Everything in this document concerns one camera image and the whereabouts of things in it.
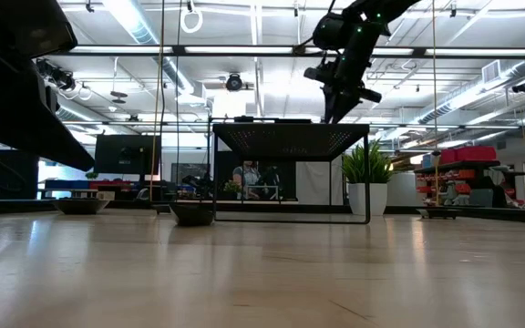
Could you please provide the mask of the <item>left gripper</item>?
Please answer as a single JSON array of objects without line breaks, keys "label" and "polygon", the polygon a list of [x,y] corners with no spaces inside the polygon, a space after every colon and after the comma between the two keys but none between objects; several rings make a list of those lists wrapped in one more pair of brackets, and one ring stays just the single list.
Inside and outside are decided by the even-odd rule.
[{"label": "left gripper", "polygon": [[[0,53],[35,58],[64,53],[77,37],[57,0],[0,0]],[[0,63],[0,143],[80,170],[94,159],[47,106],[32,62]]]}]

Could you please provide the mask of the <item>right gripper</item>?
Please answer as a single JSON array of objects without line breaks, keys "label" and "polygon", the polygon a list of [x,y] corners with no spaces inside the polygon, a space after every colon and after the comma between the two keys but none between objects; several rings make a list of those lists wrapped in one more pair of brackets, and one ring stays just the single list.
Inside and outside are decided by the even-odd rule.
[{"label": "right gripper", "polygon": [[380,103],[381,94],[364,88],[362,77],[370,64],[372,48],[330,48],[337,54],[331,80],[324,89],[324,122],[337,124],[357,104],[358,100]]}]

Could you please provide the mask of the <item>black wavy mini plate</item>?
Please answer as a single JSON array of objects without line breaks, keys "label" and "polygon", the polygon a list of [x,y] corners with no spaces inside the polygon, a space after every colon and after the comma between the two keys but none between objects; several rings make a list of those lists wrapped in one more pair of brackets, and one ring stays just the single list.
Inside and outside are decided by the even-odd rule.
[{"label": "black wavy mini plate", "polygon": [[59,199],[53,200],[52,204],[57,210],[66,215],[95,215],[103,210],[108,200],[98,199]]},{"label": "black wavy mini plate", "polygon": [[212,211],[198,204],[171,203],[170,212],[182,227],[210,226],[214,221]]}]

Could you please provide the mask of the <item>black partition panel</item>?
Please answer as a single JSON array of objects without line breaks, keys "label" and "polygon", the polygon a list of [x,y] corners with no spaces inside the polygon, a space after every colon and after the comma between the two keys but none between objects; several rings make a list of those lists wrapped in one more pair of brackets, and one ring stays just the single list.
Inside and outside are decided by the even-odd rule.
[{"label": "black partition panel", "polygon": [[20,150],[0,149],[0,199],[34,200],[39,157]]}]

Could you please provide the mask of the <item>black perforated metal shelf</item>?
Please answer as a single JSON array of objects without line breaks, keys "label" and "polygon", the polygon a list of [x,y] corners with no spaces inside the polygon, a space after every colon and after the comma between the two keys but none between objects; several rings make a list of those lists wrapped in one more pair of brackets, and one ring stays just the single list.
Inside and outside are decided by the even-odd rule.
[{"label": "black perforated metal shelf", "polygon": [[357,141],[364,142],[364,178],[370,179],[367,124],[218,123],[211,128],[213,154],[223,142],[246,159],[263,161],[327,162],[342,155]]}]

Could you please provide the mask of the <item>green plant in white pot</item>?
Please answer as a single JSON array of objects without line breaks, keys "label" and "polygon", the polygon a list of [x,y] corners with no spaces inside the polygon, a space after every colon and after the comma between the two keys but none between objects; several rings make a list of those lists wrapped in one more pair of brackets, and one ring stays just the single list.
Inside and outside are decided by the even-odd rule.
[{"label": "green plant in white pot", "polygon": [[348,202],[354,215],[382,216],[387,204],[388,182],[393,175],[391,159],[380,151],[378,141],[357,145],[343,155],[342,171]]}]

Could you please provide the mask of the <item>white panel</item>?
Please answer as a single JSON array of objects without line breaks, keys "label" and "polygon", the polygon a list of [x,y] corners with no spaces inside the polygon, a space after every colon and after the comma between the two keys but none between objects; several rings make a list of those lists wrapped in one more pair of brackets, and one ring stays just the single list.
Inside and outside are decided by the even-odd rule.
[{"label": "white panel", "polygon": [[342,158],[327,162],[296,162],[296,198],[303,205],[342,205]]}]

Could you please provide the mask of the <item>blue red workbench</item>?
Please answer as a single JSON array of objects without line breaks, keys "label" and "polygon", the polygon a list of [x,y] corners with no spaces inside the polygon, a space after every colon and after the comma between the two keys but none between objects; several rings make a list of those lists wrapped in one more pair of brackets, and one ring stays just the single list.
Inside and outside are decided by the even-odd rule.
[{"label": "blue red workbench", "polygon": [[44,187],[38,189],[40,199],[61,198],[60,192],[67,192],[69,198],[96,198],[99,192],[113,192],[115,200],[164,200],[160,183],[152,185],[148,181],[103,179],[103,180],[63,180],[48,179]]}]

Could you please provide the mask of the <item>black background stand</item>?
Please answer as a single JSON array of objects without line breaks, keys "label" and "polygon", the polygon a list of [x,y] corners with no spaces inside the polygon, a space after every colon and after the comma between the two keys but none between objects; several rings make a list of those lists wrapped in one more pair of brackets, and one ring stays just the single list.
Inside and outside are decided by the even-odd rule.
[{"label": "black background stand", "polygon": [[262,191],[273,190],[273,193],[270,194],[270,200],[281,202],[279,182],[269,185],[263,182],[266,175],[261,175],[255,184],[247,184],[244,177],[246,169],[243,167],[247,161],[270,162],[279,160],[278,152],[271,145],[271,136],[275,132],[274,124],[277,120],[275,118],[248,116],[231,118],[230,123],[226,122],[226,118],[219,123],[214,123],[214,120],[218,120],[218,118],[209,118],[209,133],[211,135],[211,162],[209,166],[211,167],[213,182],[212,199],[217,201],[221,186],[219,154],[221,152],[220,145],[223,145],[223,151],[230,151],[239,159],[239,167],[242,170],[241,177],[238,182],[232,180],[232,183],[239,187],[238,200],[253,200],[254,196],[258,196],[258,193],[252,193],[252,190],[260,189]]}]

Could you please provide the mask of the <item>white LED light bar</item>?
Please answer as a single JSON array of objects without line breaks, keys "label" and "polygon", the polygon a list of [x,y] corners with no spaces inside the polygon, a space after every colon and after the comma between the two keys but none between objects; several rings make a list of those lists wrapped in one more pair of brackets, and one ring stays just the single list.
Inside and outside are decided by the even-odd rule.
[{"label": "white LED light bar", "polygon": [[188,54],[289,55],[290,46],[186,46]]},{"label": "white LED light bar", "polygon": [[481,49],[427,49],[426,56],[525,56],[525,48],[522,49],[505,49],[505,48],[481,48]]},{"label": "white LED light bar", "polygon": [[109,54],[118,55],[155,55],[160,51],[163,53],[171,53],[172,48],[165,46],[163,48],[159,46],[77,46],[71,50],[72,54]]}]

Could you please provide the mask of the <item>black TV monitor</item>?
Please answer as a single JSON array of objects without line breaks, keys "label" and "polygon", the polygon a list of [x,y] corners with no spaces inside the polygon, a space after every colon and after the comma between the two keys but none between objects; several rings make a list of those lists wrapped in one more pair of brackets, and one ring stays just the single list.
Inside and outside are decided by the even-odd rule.
[{"label": "black TV monitor", "polygon": [[158,174],[160,153],[160,139],[154,136],[98,135],[94,171],[107,174]]}]

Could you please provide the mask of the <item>person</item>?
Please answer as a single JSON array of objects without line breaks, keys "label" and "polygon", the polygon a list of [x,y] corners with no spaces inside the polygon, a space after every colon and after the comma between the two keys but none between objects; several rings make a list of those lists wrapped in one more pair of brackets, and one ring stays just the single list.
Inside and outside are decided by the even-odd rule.
[{"label": "person", "polygon": [[247,200],[258,200],[260,198],[256,189],[259,178],[261,177],[257,164],[254,161],[244,161],[241,166],[232,171],[232,180],[241,187],[242,196]]}]

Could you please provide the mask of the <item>red storage bin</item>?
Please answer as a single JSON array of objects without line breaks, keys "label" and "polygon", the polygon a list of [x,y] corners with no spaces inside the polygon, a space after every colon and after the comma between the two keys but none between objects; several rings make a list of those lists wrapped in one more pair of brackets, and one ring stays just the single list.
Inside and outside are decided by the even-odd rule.
[{"label": "red storage bin", "polygon": [[460,161],[495,161],[496,150],[492,146],[468,146],[455,149],[455,159]]}]

